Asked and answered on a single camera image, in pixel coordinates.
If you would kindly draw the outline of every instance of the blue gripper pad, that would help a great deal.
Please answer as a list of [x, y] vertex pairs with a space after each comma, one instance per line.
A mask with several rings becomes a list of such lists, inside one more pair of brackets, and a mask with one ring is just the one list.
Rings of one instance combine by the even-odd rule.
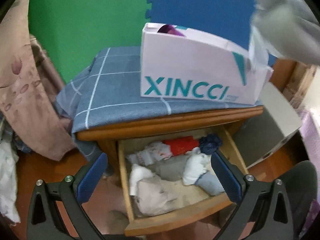
[[147, 9], [146, 18], [151, 22], [212, 33], [248, 49], [254, 0], [147, 0], [147, 3], [151, 3], [151, 9]]
[[230, 201], [240, 204], [243, 199], [241, 185], [216, 152], [211, 155], [211, 167], [216, 173]]
[[101, 153], [100, 156], [93, 162], [93, 164], [89, 163], [86, 166], [84, 166], [85, 168], [88, 168], [88, 166], [91, 167], [89, 167], [86, 174], [82, 174], [83, 177], [81, 181], [79, 181], [77, 184], [76, 199], [79, 204], [85, 203], [90, 199], [103, 172], [106, 170], [107, 165], [108, 157], [105, 153]]

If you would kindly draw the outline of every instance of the drawer front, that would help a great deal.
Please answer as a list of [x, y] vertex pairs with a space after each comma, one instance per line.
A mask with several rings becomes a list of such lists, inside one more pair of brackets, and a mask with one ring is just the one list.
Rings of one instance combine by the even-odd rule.
[[154, 217], [136, 217], [134, 214], [134, 206], [129, 195], [129, 174], [130, 165], [125, 160], [125, 155], [134, 151], [143, 150], [146, 145], [153, 141], [164, 139], [179, 138], [192, 135], [195, 139], [206, 136], [210, 133], [217, 133], [222, 140], [221, 152], [230, 161], [241, 170], [243, 174], [247, 174], [248, 170], [245, 167], [244, 161], [236, 148], [231, 136], [223, 126], [208, 127], [199, 130], [191, 130], [179, 133], [165, 134], [146, 138], [135, 138], [119, 141], [118, 154], [121, 183], [124, 193], [124, 200], [129, 218], [129, 225], [125, 230], [126, 236], [140, 236], [153, 233], [168, 231], [178, 227], [185, 226], [200, 219], [203, 219], [211, 214], [230, 205], [231, 202], [225, 193], [214, 197], [207, 197], [197, 203], [177, 209], [167, 214]]

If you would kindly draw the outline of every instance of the wooden furniture leg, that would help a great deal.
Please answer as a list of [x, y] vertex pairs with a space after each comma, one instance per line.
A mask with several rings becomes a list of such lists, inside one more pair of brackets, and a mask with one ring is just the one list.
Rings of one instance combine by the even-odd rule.
[[112, 176], [113, 177], [112, 182], [115, 185], [121, 187], [119, 158], [118, 158], [116, 141], [101, 140], [101, 141], [98, 141], [98, 145], [100, 149], [108, 155], [108, 163], [114, 169], [115, 173]]

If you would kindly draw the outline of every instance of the teal triangle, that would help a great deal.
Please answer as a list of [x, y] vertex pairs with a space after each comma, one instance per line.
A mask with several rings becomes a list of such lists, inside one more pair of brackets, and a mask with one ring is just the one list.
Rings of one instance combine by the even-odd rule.
[[247, 76], [245, 73], [245, 68], [244, 68], [244, 58], [241, 54], [238, 54], [236, 52], [233, 52], [233, 57], [235, 58], [235, 61], [238, 65], [238, 69], [242, 78], [242, 84], [245, 86], [247, 85]]

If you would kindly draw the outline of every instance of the pink fabric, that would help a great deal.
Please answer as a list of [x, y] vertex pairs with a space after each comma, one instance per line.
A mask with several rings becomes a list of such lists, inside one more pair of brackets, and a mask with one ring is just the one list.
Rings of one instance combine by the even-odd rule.
[[0, 110], [26, 145], [58, 161], [75, 144], [37, 71], [29, 38], [28, 5], [29, 0], [16, 0], [0, 24]]

